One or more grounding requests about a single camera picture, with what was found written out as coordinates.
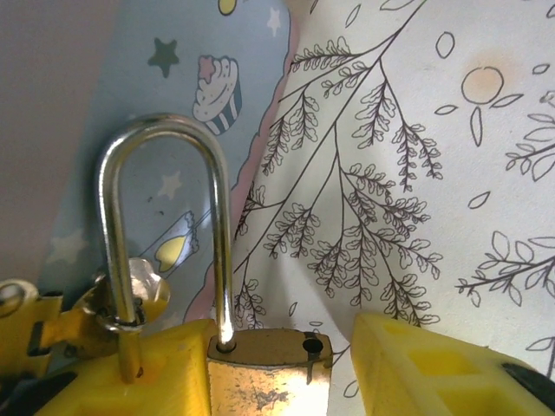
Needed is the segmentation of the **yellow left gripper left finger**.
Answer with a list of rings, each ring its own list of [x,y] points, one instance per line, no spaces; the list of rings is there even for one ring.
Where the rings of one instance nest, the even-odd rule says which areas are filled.
[[[208,415],[206,350],[212,320],[188,322],[140,340],[143,374],[121,381],[116,354],[66,367],[76,378],[39,415]]]

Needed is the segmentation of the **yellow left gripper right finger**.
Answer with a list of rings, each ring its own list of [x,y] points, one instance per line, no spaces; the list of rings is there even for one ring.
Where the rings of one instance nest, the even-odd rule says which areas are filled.
[[[552,415],[554,383],[525,362],[384,315],[356,316],[351,360],[368,415]]]

